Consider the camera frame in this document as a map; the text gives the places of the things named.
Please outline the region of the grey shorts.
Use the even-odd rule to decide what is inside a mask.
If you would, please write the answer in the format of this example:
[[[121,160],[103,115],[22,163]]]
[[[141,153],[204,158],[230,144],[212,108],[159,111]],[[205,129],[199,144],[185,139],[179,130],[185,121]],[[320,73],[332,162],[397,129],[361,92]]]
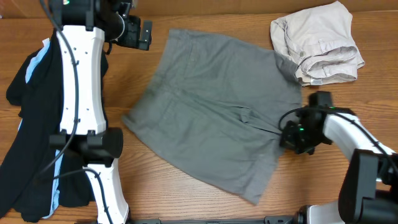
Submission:
[[[172,29],[123,123],[184,173],[257,204],[284,150],[280,117],[302,103],[297,65],[221,34]]]

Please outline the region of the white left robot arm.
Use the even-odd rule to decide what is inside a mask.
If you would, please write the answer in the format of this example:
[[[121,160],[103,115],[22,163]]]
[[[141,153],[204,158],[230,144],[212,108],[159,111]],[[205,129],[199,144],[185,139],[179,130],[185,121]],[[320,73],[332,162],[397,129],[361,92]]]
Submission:
[[[131,15],[133,0],[49,1],[42,8],[57,31],[62,56],[63,110],[50,146],[82,162],[98,209],[97,223],[131,223],[119,158],[123,132],[105,119],[101,90],[104,44],[148,50],[152,22]]]

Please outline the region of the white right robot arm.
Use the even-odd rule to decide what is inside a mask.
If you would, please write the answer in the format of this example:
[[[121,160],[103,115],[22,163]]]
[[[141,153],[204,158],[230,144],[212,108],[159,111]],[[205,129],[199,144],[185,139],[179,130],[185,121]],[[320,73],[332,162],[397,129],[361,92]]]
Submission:
[[[380,143],[348,108],[305,106],[298,121],[278,128],[280,145],[313,154],[319,144],[336,144],[349,160],[338,200],[307,205],[294,216],[266,223],[397,223],[397,153]]]

